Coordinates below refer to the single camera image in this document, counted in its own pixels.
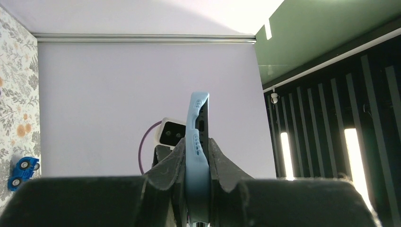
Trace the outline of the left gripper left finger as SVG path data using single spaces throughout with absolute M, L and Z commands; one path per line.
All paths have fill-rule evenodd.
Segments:
M 186 226 L 185 140 L 144 175 L 38 178 L 0 217 L 3 227 Z

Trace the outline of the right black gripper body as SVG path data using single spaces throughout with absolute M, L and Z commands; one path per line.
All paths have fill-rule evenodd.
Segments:
M 171 153 L 171 151 L 172 150 L 169 146 L 156 145 L 154 148 L 152 167 L 163 161 Z

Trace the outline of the black bare phone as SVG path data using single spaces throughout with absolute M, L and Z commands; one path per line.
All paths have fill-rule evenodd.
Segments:
M 195 122 L 195 127 L 199 131 L 200 145 L 206 158 L 209 158 L 209 101 L 207 100 L 199 110 L 199 115 Z

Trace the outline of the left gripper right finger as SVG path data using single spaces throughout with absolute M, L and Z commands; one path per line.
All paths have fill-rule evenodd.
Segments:
M 255 179 L 209 139 L 213 227 L 378 227 L 381 222 L 343 179 Z

